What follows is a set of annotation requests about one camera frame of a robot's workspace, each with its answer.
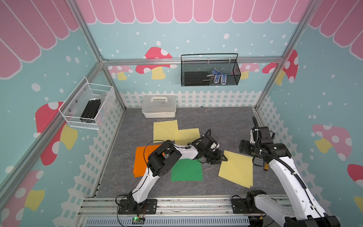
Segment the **small green paper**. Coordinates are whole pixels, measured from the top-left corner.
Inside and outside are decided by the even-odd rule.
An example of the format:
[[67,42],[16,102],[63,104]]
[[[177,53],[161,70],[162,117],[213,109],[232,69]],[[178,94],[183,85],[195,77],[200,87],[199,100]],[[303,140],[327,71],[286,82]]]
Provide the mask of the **small green paper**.
[[180,159],[172,168],[171,181],[202,181],[202,165],[198,160]]

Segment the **orange paper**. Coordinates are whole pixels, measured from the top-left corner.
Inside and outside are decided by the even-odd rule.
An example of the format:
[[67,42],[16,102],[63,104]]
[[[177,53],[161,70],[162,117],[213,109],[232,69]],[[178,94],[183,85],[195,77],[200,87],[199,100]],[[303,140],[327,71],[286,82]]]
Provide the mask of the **orange paper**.
[[135,151],[135,161],[134,161],[134,168],[133,174],[134,177],[142,177],[145,174],[148,161],[148,156],[156,150],[160,145],[151,145],[148,147],[137,147]]

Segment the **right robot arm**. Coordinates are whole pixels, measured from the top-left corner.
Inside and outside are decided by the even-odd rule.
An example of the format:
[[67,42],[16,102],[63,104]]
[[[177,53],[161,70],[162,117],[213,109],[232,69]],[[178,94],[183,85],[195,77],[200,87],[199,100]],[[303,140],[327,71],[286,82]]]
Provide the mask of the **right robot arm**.
[[286,145],[274,143],[275,133],[266,126],[260,127],[256,117],[252,120],[251,138],[249,141],[242,140],[239,150],[269,165],[282,184],[293,210],[288,211],[263,190],[247,193],[246,209],[265,213],[281,227],[339,227],[337,217],[329,215],[308,189]]

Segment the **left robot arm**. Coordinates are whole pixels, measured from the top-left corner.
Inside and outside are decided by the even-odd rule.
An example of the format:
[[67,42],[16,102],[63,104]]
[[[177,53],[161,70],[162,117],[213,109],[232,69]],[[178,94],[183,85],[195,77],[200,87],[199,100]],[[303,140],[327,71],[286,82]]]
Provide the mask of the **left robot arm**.
[[127,195],[121,195],[121,199],[115,198],[118,207],[117,214],[155,214],[156,199],[149,199],[148,195],[157,180],[172,170],[179,160],[189,159],[218,165],[228,161],[224,152],[219,149],[220,144],[211,136],[211,129],[200,138],[187,143],[187,145],[175,144],[170,140],[162,141],[162,144],[147,158],[146,171],[136,188]]

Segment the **small brown object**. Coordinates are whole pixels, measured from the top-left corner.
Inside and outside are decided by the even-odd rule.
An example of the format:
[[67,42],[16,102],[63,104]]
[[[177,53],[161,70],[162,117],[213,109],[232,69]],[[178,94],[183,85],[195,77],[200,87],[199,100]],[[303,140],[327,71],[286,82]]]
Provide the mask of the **small brown object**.
[[269,170],[269,164],[264,162],[263,168],[264,168],[265,171],[268,171]]

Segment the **white plastic storage box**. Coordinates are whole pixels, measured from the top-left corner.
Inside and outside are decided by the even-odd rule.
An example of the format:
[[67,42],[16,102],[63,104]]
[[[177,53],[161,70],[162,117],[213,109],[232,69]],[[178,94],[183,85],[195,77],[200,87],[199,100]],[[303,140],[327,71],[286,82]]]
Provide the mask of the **white plastic storage box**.
[[173,95],[145,95],[142,113],[146,118],[175,118],[176,98]]

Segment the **blue white item in basket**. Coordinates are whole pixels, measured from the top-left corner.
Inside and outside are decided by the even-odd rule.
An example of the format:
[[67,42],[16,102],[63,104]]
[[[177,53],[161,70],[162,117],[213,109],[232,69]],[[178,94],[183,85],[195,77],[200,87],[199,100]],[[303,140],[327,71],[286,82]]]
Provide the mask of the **blue white item in basket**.
[[212,73],[207,75],[207,78],[211,81],[213,81],[215,84],[220,83],[221,85],[227,84],[227,75],[223,74],[218,69],[214,68],[212,70]]

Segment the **small green circuit board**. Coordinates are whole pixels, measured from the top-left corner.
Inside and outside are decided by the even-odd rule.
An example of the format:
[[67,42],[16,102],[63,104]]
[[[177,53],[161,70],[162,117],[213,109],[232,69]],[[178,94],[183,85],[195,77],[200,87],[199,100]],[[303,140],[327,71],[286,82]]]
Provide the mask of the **small green circuit board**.
[[132,225],[144,225],[144,224],[145,224],[145,218],[134,217],[132,219]]

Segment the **black box in white basket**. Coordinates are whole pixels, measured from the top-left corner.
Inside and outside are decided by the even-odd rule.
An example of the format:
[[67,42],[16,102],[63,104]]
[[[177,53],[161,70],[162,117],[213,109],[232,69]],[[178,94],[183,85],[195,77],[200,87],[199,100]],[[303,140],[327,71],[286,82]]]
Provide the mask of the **black box in white basket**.
[[100,99],[89,100],[81,115],[80,121],[82,123],[95,123],[95,117],[98,113],[100,106],[101,106]]

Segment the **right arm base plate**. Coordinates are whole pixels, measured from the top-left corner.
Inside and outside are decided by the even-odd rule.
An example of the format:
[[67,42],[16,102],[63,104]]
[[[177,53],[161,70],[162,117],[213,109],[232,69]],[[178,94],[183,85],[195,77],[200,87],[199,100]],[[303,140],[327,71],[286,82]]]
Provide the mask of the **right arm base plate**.
[[252,214],[253,209],[248,206],[245,199],[233,197],[231,199],[233,214]]

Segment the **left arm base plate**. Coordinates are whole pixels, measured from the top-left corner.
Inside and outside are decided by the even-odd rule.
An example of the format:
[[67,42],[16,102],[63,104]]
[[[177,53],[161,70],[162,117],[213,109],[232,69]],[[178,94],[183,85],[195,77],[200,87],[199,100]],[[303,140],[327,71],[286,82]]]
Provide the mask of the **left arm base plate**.
[[131,200],[120,200],[118,202],[119,207],[117,210],[117,214],[126,215],[126,214],[135,214],[135,215],[144,215],[144,214],[156,214],[157,209],[157,200],[156,199],[146,199],[142,203],[135,203]]

